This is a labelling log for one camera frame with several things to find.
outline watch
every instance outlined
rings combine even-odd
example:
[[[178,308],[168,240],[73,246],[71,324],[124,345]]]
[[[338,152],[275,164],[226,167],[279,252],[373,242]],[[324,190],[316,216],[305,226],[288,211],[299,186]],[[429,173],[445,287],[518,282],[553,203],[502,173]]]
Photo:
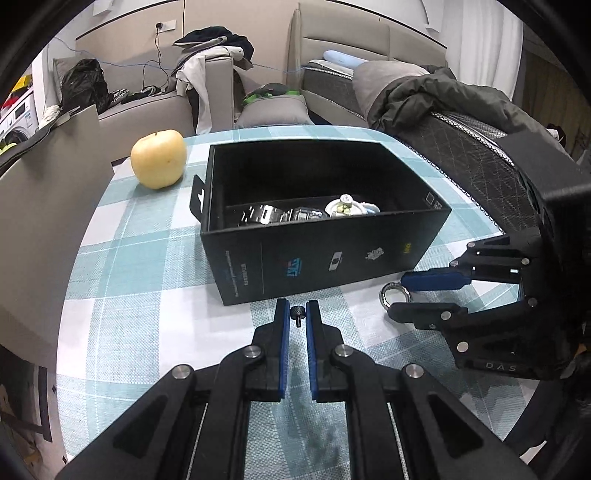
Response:
[[[251,223],[268,225],[269,223],[301,222],[328,217],[329,215],[326,212],[315,208],[297,207],[285,212],[272,205],[251,205],[242,214],[238,226],[249,225]]]

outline black box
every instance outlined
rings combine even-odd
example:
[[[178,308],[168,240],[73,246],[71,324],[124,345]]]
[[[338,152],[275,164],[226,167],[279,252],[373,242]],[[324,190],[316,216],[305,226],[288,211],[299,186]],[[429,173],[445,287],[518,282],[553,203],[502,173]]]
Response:
[[[238,226],[250,205],[323,210],[344,193],[382,213]],[[412,270],[451,211],[381,144],[340,140],[213,145],[190,209],[224,305]]]

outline metal ring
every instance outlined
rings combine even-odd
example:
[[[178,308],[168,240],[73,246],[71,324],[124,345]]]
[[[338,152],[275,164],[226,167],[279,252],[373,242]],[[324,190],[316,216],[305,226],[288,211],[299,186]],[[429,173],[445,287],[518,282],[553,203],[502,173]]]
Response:
[[[389,290],[398,290],[399,292],[402,292],[404,298],[406,299],[406,303],[411,303],[413,300],[413,298],[410,296],[410,292],[405,287],[403,287],[400,282],[386,283],[386,285],[384,285],[382,290],[379,292],[379,302],[386,311],[390,308],[390,304],[388,303],[388,300],[386,300],[386,292]]]

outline apple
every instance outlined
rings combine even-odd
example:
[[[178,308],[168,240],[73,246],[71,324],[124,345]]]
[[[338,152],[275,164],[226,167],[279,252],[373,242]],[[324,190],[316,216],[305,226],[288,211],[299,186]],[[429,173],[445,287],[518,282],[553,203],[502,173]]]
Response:
[[[131,168],[149,189],[162,189],[183,176],[187,146],[176,130],[156,132],[140,138],[131,149]]]

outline teal plaid tablecloth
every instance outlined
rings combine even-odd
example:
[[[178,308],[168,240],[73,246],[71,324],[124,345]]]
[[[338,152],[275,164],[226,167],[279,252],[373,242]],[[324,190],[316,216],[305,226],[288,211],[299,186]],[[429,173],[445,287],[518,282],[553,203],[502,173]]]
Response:
[[[60,423],[69,456],[80,452],[160,376],[180,363],[202,368],[250,343],[272,321],[274,300],[223,307],[189,212],[193,175],[204,179],[209,145],[276,138],[380,142],[419,174],[453,211],[417,268],[446,266],[468,241],[499,231],[452,182],[395,139],[350,127],[273,127],[187,139],[182,181],[157,192],[138,184],[129,160],[115,167],[90,222],[70,278],[59,348]],[[437,332],[393,326],[379,289],[398,275],[289,298],[318,299],[323,320],[345,342],[377,362],[425,366],[493,432],[503,438],[522,413],[534,384],[458,371]],[[457,292],[426,295],[474,312],[514,301],[515,287],[474,282]],[[348,443],[342,404],[317,405],[309,390],[305,329],[292,326],[287,397],[253,404],[247,479],[346,479]]]

